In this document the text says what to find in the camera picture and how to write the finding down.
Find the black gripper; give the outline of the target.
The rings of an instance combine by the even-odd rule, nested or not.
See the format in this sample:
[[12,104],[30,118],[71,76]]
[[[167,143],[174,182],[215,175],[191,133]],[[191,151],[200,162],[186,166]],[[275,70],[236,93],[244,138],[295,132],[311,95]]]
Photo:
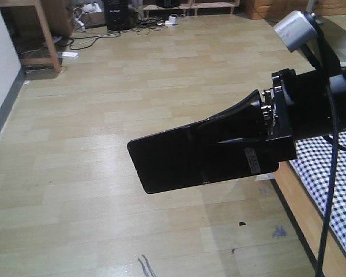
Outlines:
[[263,92],[265,105],[256,89],[234,106],[199,124],[197,133],[204,144],[258,142],[265,138],[279,162],[296,159],[296,141],[327,136],[337,129],[346,132],[346,70],[326,77],[313,70],[296,74],[284,69],[272,74],[272,87]]

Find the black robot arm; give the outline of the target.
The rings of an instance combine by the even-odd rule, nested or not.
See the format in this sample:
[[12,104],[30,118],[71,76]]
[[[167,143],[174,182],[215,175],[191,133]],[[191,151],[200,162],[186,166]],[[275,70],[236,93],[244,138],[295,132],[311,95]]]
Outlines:
[[253,148],[271,160],[296,158],[295,142],[332,133],[332,96],[340,132],[346,131],[346,69],[325,77],[313,70],[272,73],[272,87],[253,91],[197,128],[201,146],[222,150]]

